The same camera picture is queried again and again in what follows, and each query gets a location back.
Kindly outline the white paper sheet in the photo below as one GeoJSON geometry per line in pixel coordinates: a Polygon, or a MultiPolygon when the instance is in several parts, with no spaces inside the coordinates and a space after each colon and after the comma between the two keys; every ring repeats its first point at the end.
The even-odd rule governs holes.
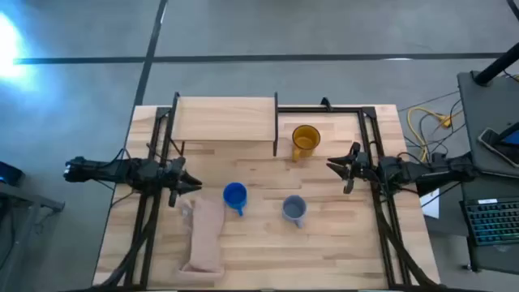
{"type": "Polygon", "coordinates": [[[437,188],[434,191],[427,193],[420,197],[420,204],[422,213],[426,217],[435,219],[440,218],[440,189],[437,188]]]}

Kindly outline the grey side desk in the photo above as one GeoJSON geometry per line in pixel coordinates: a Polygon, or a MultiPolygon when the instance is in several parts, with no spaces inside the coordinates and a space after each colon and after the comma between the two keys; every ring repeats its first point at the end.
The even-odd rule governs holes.
{"type": "Polygon", "coordinates": [[[487,128],[501,133],[519,122],[519,83],[496,77],[488,86],[479,86],[467,72],[458,74],[457,82],[474,165],[485,173],[519,178],[519,167],[478,140],[487,128]]]}

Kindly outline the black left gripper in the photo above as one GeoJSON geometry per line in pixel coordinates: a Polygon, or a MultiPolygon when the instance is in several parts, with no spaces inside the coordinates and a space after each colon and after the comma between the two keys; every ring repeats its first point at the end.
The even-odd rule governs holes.
{"type": "Polygon", "coordinates": [[[161,185],[170,190],[168,200],[168,205],[170,207],[175,206],[177,198],[182,194],[202,189],[202,187],[199,186],[202,182],[184,170],[185,164],[185,157],[177,157],[171,160],[162,170],[161,185]]]}

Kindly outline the wooden shelf with black legs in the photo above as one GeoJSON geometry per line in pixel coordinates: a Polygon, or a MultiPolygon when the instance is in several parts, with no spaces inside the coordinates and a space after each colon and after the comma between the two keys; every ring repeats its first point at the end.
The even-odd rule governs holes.
{"type": "Polygon", "coordinates": [[[177,98],[171,139],[175,142],[244,142],[277,154],[276,97],[177,98]]]}

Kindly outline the yellow mug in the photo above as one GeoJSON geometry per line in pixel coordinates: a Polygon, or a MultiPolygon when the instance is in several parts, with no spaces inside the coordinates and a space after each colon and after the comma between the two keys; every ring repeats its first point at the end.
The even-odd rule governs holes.
{"type": "Polygon", "coordinates": [[[311,157],[315,149],[319,146],[321,135],[319,131],[311,125],[301,125],[294,129],[292,133],[292,160],[298,161],[302,158],[311,157]]]}

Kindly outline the black box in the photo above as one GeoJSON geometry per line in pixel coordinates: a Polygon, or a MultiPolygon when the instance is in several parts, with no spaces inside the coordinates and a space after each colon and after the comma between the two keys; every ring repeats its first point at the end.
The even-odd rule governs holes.
{"type": "Polygon", "coordinates": [[[0,161],[0,183],[19,187],[24,179],[24,172],[18,168],[0,161]]]}

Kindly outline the blue cup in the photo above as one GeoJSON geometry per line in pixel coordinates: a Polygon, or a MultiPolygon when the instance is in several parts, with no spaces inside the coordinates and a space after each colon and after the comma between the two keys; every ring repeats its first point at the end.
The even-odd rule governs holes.
{"type": "Polygon", "coordinates": [[[247,205],[247,188],[240,182],[231,182],[224,188],[223,199],[228,207],[242,217],[247,205]]]}

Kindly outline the phone with dark screen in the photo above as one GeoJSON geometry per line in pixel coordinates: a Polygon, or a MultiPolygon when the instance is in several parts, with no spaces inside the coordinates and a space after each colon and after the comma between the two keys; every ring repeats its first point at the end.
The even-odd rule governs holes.
{"type": "Polygon", "coordinates": [[[500,133],[486,128],[478,141],[513,167],[519,168],[519,122],[500,133]]]}

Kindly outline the black aluminium table frame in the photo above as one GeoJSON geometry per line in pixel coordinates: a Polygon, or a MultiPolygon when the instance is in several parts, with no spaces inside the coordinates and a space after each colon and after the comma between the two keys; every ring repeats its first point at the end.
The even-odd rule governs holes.
{"type": "Polygon", "coordinates": [[[353,142],[375,165],[404,147],[392,105],[278,105],[277,154],[244,142],[175,142],[171,139],[177,98],[168,105],[134,108],[126,139],[132,157],[161,163],[186,158],[202,189],[177,198],[222,201],[220,234],[225,273],[214,283],[178,279],[188,254],[182,210],[168,205],[169,190],[153,188],[139,198],[115,191],[94,280],[104,278],[111,256],[123,253],[140,231],[147,233],[126,284],[158,290],[371,290],[436,287],[438,272],[415,194],[387,197],[374,183],[358,180],[350,194],[327,167],[353,142]],[[311,157],[292,160],[292,133],[315,127],[321,141],[311,157]],[[223,199],[232,182],[247,188],[242,217],[223,199]],[[303,228],[282,216],[290,195],[307,203],[303,228]]]}

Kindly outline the grey cup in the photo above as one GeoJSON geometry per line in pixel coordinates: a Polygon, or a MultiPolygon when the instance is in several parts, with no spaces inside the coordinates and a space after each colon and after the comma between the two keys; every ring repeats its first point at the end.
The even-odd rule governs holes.
{"type": "Polygon", "coordinates": [[[299,229],[303,228],[303,221],[307,213],[307,203],[301,196],[288,196],[282,204],[281,211],[285,220],[294,223],[299,229]]]}

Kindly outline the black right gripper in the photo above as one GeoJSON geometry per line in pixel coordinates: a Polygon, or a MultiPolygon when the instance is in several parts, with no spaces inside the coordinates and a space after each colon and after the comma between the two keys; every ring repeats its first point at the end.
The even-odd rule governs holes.
{"type": "Polygon", "coordinates": [[[366,179],[364,170],[370,168],[368,155],[361,151],[361,145],[353,142],[347,156],[331,157],[328,159],[327,167],[336,173],[340,178],[346,178],[344,188],[345,194],[350,194],[354,189],[354,179],[366,179]]]}

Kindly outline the black pole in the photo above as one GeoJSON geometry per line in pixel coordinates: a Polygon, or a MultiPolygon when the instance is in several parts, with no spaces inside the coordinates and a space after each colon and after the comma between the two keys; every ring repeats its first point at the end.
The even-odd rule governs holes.
{"type": "Polygon", "coordinates": [[[473,73],[473,81],[480,86],[486,86],[491,82],[500,72],[506,70],[509,66],[519,60],[519,42],[517,42],[511,49],[505,52],[502,56],[497,58],[491,65],[479,73],[473,73]]]}

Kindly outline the beige cloth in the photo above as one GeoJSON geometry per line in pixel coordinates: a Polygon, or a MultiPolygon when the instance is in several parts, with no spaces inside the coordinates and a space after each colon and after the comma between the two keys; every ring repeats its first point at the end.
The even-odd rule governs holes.
{"type": "Polygon", "coordinates": [[[214,283],[225,273],[219,240],[225,220],[224,203],[199,197],[180,199],[179,206],[189,243],[178,279],[190,284],[214,283]]]}

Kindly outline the grey metal stand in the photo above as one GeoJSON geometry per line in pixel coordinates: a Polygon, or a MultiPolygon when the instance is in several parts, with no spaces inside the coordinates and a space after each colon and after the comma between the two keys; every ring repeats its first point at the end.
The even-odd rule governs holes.
{"type": "Polygon", "coordinates": [[[64,209],[65,203],[49,199],[43,195],[27,193],[18,187],[5,183],[0,183],[0,197],[2,195],[9,199],[25,202],[28,210],[25,221],[15,232],[12,248],[8,251],[5,261],[0,264],[0,292],[6,292],[9,280],[14,277],[17,265],[22,259],[23,251],[28,245],[29,235],[36,225],[36,219],[41,208],[49,208],[54,213],[60,213],[64,209]]]}

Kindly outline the backlit black keyboard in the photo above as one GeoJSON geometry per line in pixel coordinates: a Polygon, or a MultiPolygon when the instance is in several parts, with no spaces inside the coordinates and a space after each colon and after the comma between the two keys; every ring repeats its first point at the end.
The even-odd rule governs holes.
{"type": "Polygon", "coordinates": [[[462,200],[459,204],[475,246],[519,244],[519,197],[462,200]]]}

